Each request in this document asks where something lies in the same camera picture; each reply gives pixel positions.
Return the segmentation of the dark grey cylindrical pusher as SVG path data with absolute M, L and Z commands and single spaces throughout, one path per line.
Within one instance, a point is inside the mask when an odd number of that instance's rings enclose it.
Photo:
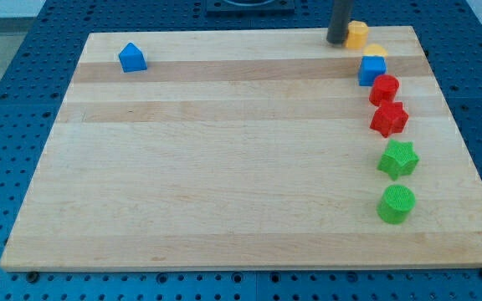
M 348 23 L 351 20 L 353 0 L 334 0 L 331 17 L 326 34 L 330 45 L 342 45 L 348 33 Z

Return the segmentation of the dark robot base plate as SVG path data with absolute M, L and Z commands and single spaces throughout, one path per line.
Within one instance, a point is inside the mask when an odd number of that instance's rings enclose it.
M 228 13 L 292 13 L 294 0 L 205 0 L 207 15 Z

